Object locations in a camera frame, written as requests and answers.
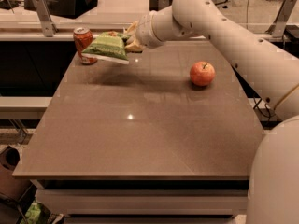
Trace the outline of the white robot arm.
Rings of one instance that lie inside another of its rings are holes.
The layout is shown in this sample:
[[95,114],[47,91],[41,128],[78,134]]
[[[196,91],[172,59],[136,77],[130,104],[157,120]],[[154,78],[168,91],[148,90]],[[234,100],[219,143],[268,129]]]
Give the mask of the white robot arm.
[[246,224],[299,224],[299,60],[226,18],[212,0],[173,0],[128,28],[131,44],[157,48],[202,35],[282,122],[264,138],[251,166]]

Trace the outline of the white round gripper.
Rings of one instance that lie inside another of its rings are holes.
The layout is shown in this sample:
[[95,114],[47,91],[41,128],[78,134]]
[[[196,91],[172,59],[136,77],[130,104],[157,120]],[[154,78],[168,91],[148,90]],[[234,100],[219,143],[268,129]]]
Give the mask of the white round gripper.
[[164,44],[162,39],[162,31],[164,25],[162,22],[162,14],[151,11],[144,15],[139,21],[134,21],[127,29],[123,30],[125,35],[133,35],[135,38],[132,42],[125,45],[127,52],[142,52],[144,47],[155,49]]

